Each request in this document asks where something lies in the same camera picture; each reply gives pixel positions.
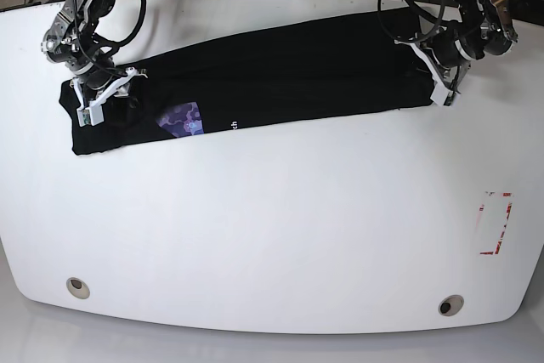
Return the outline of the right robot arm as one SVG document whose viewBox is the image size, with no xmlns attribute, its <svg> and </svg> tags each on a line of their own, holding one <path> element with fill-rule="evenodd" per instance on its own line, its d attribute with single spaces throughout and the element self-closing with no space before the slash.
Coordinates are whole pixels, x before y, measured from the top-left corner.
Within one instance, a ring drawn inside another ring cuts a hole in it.
<svg viewBox="0 0 544 363">
<path fill-rule="evenodd" d="M 126 99 L 131 82 L 144 72 L 115 65 L 113 56 L 139 34 L 147 0 L 139 0 L 134 28 L 122 40 L 110 40 L 96 33 L 99 21 L 114 8 L 116 0 L 65 0 L 46 31 L 42 52 L 55 64 L 64 64 L 73 74 L 73 88 L 80 106 L 76 109 L 85 125 L 100 122 L 102 105 L 114 97 Z"/>
</svg>

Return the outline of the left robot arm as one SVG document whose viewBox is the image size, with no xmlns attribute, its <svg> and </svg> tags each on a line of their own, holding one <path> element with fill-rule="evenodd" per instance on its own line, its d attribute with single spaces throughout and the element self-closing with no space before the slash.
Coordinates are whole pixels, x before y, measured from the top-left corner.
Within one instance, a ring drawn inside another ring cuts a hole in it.
<svg viewBox="0 0 544 363">
<path fill-rule="evenodd" d="M 425 63 L 433 78 L 431 100 L 436 105 L 451 105 L 472 62 L 487 54 L 503 55 L 518 41 L 508 0 L 440 0 L 436 16 L 415 0 L 404 1 L 412 13 L 432 25 L 430 30 L 402 37 L 384 23 L 380 26 Z M 377 12 L 382 12 L 382 0 L 377 0 Z"/>
</svg>

